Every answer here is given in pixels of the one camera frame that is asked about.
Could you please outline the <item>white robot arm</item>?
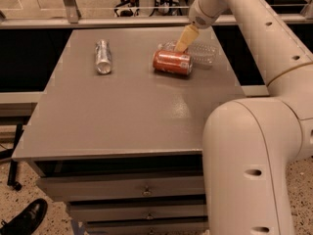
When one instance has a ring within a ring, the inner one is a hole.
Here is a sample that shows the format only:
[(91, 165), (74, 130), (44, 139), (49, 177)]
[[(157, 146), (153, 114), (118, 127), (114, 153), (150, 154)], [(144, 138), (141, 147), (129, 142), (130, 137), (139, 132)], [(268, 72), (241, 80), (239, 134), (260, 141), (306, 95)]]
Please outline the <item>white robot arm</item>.
[(286, 166), (312, 154), (313, 54), (264, 0), (195, 0), (190, 22), (234, 15), (268, 89), (216, 108), (202, 139), (210, 235), (294, 235)]

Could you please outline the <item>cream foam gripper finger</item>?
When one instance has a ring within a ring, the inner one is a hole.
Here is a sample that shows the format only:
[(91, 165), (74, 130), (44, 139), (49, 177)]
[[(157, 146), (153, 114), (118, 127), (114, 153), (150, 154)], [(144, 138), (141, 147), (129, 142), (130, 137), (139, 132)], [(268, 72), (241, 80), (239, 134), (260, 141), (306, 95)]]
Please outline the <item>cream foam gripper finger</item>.
[(199, 36), (199, 30), (193, 24), (186, 25), (175, 45), (175, 52), (184, 52), (192, 44), (192, 42)]

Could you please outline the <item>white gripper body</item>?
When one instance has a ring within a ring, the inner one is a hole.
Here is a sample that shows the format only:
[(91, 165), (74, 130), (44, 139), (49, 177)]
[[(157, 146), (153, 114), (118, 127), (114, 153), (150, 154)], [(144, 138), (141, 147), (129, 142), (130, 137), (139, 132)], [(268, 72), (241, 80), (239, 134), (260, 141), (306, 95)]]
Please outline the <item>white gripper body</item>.
[(195, 0), (189, 11), (192, 25), (200, 29), (212, 26), (222, 13), (222, 0)]

